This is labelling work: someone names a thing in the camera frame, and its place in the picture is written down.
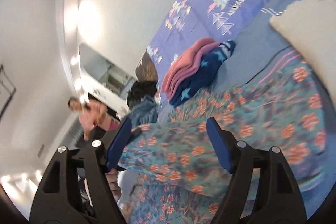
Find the teal floral garment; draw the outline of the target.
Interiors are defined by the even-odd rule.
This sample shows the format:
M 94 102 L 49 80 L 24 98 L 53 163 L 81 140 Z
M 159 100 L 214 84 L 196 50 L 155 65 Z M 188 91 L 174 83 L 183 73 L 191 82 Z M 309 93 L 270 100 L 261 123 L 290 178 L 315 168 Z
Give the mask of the teal floral garment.
M 244 149 L 279 148 L 306 192 L 324 179 L 325 145 L 322 99 L 306 63 L 259 84 L 200 90 L 167 122 L 134 129 L 119 160 L 138 172 L 123 216 L 127 223 L 210 223 Z

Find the blue denim clothing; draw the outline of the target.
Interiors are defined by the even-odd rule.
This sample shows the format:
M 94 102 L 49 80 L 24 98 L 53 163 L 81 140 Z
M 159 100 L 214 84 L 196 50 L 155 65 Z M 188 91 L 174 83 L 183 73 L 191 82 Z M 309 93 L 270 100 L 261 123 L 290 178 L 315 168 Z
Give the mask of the blue denim clothing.
M 158 119 L 158 104 L 153 97 L 144 96 L 142 102 L 134 106 L 127 117 L 131 120 L 132 128 L 155 123 Z

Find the black clothing pile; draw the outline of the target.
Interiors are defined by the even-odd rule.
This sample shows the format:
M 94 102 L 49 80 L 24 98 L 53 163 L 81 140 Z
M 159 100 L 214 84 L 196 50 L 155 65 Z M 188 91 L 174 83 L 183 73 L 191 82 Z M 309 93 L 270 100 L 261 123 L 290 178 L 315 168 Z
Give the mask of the black clothing pile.
M 145 96 L 154 97 L 157 93 L 157 82 L 155 81 L 136 81 L 127 93 L 126 103 L 131 110 L 140 104 Z

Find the person in pink shirt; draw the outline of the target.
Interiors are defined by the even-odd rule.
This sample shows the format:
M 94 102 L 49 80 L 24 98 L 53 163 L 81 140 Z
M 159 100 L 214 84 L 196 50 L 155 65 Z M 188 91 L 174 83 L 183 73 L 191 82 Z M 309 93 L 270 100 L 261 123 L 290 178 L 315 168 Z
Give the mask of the person in pink shirt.
M 72 112 L 79 114 L 79 122 L 84 129 L 83 138 L 85 141 L 90 139 L 91 131 L 99 127 L 104 131 L 115 130 L 119 127 L 120 122 L 108 114 L 108 108 L 101 102 L 89 100 L 81 103 L 76 97 L 70 97 L 68 108 Z

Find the navy star-patterned cloth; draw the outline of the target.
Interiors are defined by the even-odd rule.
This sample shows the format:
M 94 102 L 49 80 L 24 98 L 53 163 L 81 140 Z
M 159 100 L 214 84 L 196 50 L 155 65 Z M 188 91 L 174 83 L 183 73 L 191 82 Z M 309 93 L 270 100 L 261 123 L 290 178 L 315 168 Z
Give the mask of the navy star-patterned cloth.
M 166 93 L 169 104 L 177 107 L 192 98 L 199 89 L 211 85 L 220 66 L 232 56 L 235 47 L 236 43 L 228 40 L 207 53 L 198 52 L 189 68 L 174 75 L 172 87 Z

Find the brown patterned pillow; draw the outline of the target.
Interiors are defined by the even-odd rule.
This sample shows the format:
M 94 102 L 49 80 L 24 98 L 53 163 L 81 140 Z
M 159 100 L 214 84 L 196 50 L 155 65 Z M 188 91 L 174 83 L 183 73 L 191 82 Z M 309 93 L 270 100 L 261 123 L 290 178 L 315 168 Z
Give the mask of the brown patterned pillow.
M 139 61 L 135 69 L 135 75 L 138 79 L 138 82 L 158 82 L 158 74 L 155 69 L 155 65 L 151 61 L 151 58 L 147 52 L 143 54 L 141 60 Z

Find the pink folded cloth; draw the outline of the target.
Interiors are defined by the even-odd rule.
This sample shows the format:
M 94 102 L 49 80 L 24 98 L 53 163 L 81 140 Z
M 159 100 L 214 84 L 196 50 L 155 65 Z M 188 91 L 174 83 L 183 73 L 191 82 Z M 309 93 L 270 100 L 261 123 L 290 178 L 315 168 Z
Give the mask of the pink folded cloth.
M 202 56 L 219 45 L 212 38 L 201 38 L 173 62 L 161 84 L 161 92 L 166 94 L 168 100 L 173 98 L 178 85 L 200 68 Z

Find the white folded cloth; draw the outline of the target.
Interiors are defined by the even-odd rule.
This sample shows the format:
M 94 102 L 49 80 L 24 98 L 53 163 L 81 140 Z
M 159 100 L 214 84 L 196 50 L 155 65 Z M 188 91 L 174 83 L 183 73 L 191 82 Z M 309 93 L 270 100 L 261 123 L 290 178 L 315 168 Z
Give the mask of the white folded cloth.
M 300 0 L 270 25 L 301 55 L 335 102 L 335 0 Z

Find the wall mirror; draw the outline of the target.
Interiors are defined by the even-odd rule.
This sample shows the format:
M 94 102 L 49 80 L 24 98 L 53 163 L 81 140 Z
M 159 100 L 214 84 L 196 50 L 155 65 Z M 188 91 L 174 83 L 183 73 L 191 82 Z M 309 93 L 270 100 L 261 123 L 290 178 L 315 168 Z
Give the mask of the wall mirror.
M 136 82 L 132 75 L 84 43 L 79 46 L 79 57 L 84 72 L 110 92 L 126 100 L 128 91 Z

